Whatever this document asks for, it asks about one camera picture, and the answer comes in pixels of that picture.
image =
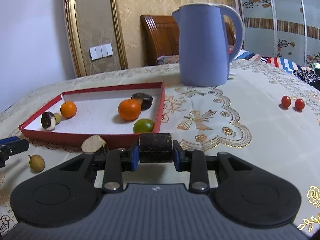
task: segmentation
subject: light switch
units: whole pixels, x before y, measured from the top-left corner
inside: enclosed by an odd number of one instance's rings
[[[101,45],[101,51],[102,51],[102,57],[108,57],[108,50],[107,50],[106,44]]]
[[[95,60],[98,58],[95,47],[89,49],[91,60]]]
[[[95,46],[97,57],[102,58],[101,46]]]
[[[108,56],[113,55],[111,43],[106,44]]]

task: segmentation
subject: white tablecloth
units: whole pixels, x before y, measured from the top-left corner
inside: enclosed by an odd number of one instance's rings
[[[130,83],[166,83],[161,132],[172,132],[185,148],[207,155],[227,151],[294,184],[302,204],[294,221],[307,235],[320,228],[320,95],[293,75],[269,64],[234,61],[236,75],[217,88],[191,88],[179,84],[179,65],[162,65],[102,73],[40,88],[0,115],[0,138],[21,135],[18,126],[47,101],[67,90]],[[281,98],[303,98],[298,113],[279,107]],[[48,170],[80,154],[79,149],[50,143],[30,143],[27,152],[14,155],[0,169],[0,233],[17,223],[9,205],[10,193],[35,174],[28,155],[40,154]],[[124,183],[185,183],[189,173],[177,173],[171,164],[139,164],[124,172]],[[210,186],[217,186],[209,172]]]

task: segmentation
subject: blue electric kettle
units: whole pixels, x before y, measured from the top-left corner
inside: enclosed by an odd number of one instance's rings
[[[236,44],[229,54],[223,16],[236,27]],[[196,87],[219,86],[227,82],[229,63],[239,53],[244,26],[236,10],[227,5],[191,3],[172,13],[180,30],[180,80]]]

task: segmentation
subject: kettle spout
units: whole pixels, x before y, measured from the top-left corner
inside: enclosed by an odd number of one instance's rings
[[[180,25],[180,11],[177,10],[177,11],[173,12],[172,16],[173,16],[173,18],[175,19],[175,21],[177,22],[177,24],[179,26]]]

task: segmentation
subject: brown striped band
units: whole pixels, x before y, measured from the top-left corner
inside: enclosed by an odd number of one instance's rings
[[[273,19],[245,17],[244,27],[273,30]],[[277,20],[277,28],[278,31],[305,35],[304,24]],[[320,29],[307,25],[307,36],[320,40]]]

